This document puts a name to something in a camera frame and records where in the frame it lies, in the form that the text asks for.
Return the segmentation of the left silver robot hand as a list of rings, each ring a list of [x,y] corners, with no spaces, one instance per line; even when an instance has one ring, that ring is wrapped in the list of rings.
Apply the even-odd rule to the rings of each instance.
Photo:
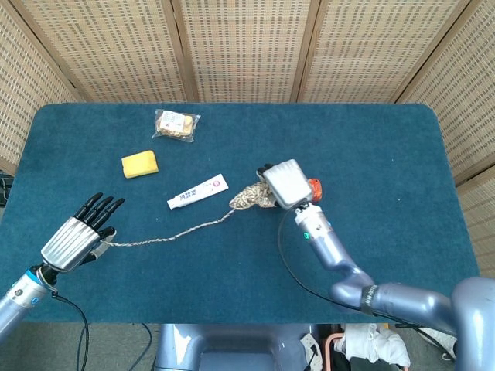
[[[114,227],[105,223],[124,202],[123,198],[104,198],[101,192],[90,197],[43,246],[43,263],[66,273],[97,259],[93,250],[116,233]]]

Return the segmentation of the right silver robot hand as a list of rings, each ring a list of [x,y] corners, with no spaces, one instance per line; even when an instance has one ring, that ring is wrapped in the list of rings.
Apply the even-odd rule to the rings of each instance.
[[[312,186],[295,159],[277,165],[266,164],[256,173],[268,184],[275,202],[283,209],[291,209],[313,198]]]

